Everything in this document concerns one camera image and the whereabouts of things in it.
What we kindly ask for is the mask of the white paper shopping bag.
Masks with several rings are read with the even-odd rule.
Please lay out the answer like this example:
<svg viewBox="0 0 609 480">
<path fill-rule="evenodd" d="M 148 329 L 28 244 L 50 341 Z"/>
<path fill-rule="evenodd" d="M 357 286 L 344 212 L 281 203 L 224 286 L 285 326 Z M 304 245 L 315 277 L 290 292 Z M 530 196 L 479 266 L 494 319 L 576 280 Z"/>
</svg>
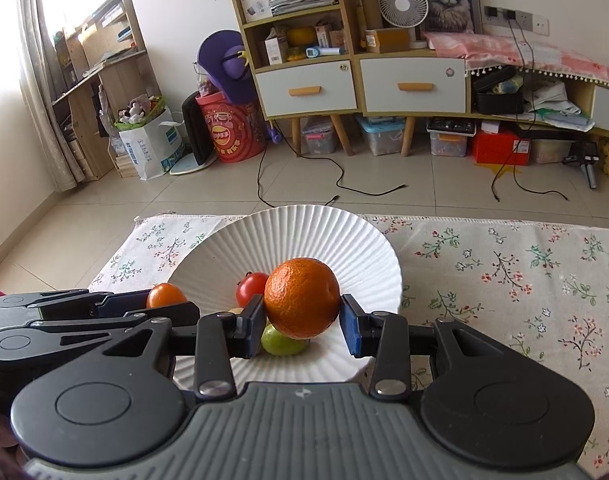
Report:
<svg viewBox="0 0 609 480">
<path fill-rule="evenodd" d="M 119 132 L 138 177 L 152 180 L 167 174 L 184 154 L 179 122 L 165 108 L 156 118 L 138 128 Z"/>
</svg>

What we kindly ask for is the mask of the wooden cabinet with drawers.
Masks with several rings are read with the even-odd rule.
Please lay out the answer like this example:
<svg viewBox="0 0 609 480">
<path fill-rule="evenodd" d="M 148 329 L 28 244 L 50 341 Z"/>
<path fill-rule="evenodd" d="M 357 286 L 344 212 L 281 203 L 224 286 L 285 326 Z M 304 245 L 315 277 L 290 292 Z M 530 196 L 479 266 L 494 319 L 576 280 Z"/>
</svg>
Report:
<svg viewBox="0 0 609 480">
<path fill-rule="evenodd" d="M 301 122 L 331 118 L 347 155 L 353 153 L 344 119 L 405 118 L 401 153 L 409 154 L 419 117 L 463 116 L 472 109 L 471 82 L 461 58 L 440 58 L 433 50 L 376 53 L 361 44 L 355 0 L 289 12 L 250 22 L 242 0 L 232 0 L 264 117 L 270 124 L 290 122 L 291 145 L 301 148 Z M 344 51 L 271 64 L 265 40 L 273 29 L 309 26 L 329 20 L 341 25 Z"/>
</svg>

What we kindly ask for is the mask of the wooden bookshelf left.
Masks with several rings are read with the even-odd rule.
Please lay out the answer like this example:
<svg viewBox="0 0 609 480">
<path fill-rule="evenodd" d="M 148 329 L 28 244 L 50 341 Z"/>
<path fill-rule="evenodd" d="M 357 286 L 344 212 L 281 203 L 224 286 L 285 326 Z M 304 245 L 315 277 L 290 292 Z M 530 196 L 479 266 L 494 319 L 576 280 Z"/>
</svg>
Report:
<svg viewBox="0 0 609 480">
<path fill-rule="evenodd" d="M 67 89 L 52 102 L 84 180 L 137 171 L 119 134 L 109 128 L 120 110 L 160 89 L 132 0 L 105 0 L 81 25 L 55 38 Z"/>
</svg>

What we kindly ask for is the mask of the red snack bucket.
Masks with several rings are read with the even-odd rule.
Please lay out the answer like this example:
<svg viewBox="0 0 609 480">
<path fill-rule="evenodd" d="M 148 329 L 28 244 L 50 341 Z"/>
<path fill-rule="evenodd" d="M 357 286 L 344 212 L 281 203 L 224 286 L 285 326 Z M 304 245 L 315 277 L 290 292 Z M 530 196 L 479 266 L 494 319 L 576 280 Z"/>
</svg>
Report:
<svg viewBox="0 0 609 480">
<path fill-rule="evenodd" d="M 220 162 L 243 162 L 264 151 L 268 137 L 257 101 L 232 104 L 223 92 L 196 96 L 195 101 Z"/>
</svg>

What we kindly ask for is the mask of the red box under bench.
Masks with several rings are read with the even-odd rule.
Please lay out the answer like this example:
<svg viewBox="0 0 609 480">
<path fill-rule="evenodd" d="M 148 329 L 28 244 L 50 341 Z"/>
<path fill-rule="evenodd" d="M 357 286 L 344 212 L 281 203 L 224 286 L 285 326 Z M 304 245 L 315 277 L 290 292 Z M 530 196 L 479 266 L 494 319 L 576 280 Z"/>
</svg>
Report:
<svg viewBox="0 0 609 480">
<path fill-rule="evenodd" d="M 477 164 L 526 166 L 530 141 L 510 131 L 478 131 L 473 137 L 473 156 Z"/>
</svg>

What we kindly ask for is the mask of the pink cloth on bench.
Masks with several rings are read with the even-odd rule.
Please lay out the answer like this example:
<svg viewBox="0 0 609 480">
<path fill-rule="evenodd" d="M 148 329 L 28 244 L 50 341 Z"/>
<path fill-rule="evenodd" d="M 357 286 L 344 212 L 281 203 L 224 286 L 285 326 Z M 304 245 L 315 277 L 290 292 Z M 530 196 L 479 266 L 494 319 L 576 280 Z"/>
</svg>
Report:
<svg viewBox="0 0 609 480">
<path fill-rule="evenodd" d="M 438 58 L 461 58 L 465 70 L 481 72 L 501 65 L 568 77 L 609 88 L 609 68 L 575 52 L 510 37 L 425 32 L 429 49 Z"/>
</svg>

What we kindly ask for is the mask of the low wooden tv bench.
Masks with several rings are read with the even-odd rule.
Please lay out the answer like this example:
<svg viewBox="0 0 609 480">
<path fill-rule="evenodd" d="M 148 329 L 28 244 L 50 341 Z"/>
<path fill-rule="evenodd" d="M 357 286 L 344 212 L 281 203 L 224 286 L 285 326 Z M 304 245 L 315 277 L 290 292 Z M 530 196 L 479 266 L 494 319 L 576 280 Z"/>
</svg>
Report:
<svg viewBox="0 0 609 480">
<path fill-rule="evenodd" d="M 467 78 L 478 115 L 609 136 L 605 81 L 510 65 L 470 70 Z"/>
</svg>

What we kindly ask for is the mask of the white desk fan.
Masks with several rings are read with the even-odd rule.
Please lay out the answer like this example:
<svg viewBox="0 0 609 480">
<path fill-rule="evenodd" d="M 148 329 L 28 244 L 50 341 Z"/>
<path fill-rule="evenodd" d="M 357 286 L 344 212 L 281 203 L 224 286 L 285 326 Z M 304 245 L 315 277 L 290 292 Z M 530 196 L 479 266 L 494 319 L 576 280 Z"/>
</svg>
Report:
<svg viewBox="0 0 609 480">
<path fill-rule="evenodd" d="M 409 32 L 410 46 L 415 48 L 419 41 L 416 29 L 427 18 L 428 0 L 378 0 L 378 6 L 388 24 Z"/>
</svg>

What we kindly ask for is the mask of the orange tomato front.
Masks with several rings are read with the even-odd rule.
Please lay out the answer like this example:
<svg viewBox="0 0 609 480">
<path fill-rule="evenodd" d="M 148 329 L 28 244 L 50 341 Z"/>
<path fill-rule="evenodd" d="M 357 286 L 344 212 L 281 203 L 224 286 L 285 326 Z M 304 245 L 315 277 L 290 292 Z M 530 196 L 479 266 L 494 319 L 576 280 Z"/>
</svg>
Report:
<svg viewBox="0 0 609 480">
<path fill-rule="evenodd" d="M 147 309 L 158 309 L 174 306 L 175 304 L 184 304 L 187 301 L 184 292 L 170 283 L 161 283 L 153 287 L 149 292 L 146 300 Z"/>
</svg>

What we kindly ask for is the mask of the clear storage bin blue lid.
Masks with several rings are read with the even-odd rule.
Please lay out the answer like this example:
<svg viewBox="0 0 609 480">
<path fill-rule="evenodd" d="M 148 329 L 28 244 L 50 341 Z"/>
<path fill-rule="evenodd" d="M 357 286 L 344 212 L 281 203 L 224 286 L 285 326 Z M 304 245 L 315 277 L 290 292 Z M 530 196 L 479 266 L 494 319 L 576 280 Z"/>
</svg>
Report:
<svg viewBox="0 0 609 480">
<path fill-rule="evenodd" d="M 364 117 L 355 116 L 361 130 L 363 140 L 374 156 L 400 153 L 405 120 L 394 117 Z"/>
</svg>

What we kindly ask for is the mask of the floral tablecloth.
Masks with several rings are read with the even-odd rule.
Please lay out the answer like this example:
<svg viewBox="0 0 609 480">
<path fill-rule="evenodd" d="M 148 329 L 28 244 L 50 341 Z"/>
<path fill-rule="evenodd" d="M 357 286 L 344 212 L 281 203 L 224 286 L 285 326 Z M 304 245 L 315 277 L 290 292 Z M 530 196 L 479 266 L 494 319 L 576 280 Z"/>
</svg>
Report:
<svg viewBox="0 0 609 480">
<path fill-rule="evenodd" d="M 90 287 L 175 282 L 202 312 L 224 310 L 242 274 L 298 257 L 325 262 L 364 309 L 399 311 L 415 325 L 469 324 L 573 380 L 595 409 L 581 466 L 609 479 L 609 229 L 313 205 L 160 214 L 137 221 Z"/>
</svg>

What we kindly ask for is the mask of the purple plush toy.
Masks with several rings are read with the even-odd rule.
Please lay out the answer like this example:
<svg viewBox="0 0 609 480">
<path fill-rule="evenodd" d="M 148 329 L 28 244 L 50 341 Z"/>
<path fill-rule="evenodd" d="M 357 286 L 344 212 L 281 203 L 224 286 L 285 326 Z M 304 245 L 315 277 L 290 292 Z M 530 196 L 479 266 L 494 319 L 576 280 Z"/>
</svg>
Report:
<svg viewBox="0 0 609 480">
<path fill-rule="evenodd" d="M 257 99 L 257 90 L 242 35 L 237 30 L 218 30 L 208 36 L 197 52 L 197 64 L 212 83 L 234 105 L 248 104 Z"/>
</svg>

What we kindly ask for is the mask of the large orange mandarin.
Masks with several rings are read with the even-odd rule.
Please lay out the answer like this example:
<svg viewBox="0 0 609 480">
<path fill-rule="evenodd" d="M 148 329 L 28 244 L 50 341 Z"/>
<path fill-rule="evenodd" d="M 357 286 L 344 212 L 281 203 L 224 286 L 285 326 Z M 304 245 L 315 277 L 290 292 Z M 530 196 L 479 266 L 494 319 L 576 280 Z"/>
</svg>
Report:
<svg viewBox="0 0 609 480">
<path fill-rule="evenodd" d="M 290 259 L 269 275 L 264 310 L 270 323 L 291 339 L 311 339 L 331 326 L 341 308 L 341 288 L 325 263 Z"/>
</svg>

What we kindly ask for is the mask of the red tomato with stem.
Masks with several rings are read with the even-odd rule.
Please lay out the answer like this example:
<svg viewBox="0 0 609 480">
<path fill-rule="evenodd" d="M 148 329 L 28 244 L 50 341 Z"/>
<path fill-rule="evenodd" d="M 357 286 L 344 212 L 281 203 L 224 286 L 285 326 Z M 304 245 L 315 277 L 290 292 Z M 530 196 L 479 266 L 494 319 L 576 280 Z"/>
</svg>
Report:
<svg viewBox="0 0 609 480">
<path fill-rule="evenodd" d="M 235 298 L 240 308 L 245 308 L 256 295 L 263 295 L 269 275 L 262 272 L 247 272 L 237 283 Z"/>
</svg>

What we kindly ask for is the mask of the green oval fruit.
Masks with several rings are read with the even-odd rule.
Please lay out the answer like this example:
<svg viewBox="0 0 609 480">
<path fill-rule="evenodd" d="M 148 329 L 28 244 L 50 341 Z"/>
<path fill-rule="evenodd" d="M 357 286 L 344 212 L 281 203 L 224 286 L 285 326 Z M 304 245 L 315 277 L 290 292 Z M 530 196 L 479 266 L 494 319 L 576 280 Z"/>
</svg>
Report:
<svg viewBox="0 0 609 480">
<path fill-rule="evenodd" d="M 308 349 L 309 341 L 291 339 L 280 333 L 272 324 L 268 324 L 262 333 L 261 345 L 271 356 L 298 356 Z"/>
</svg>

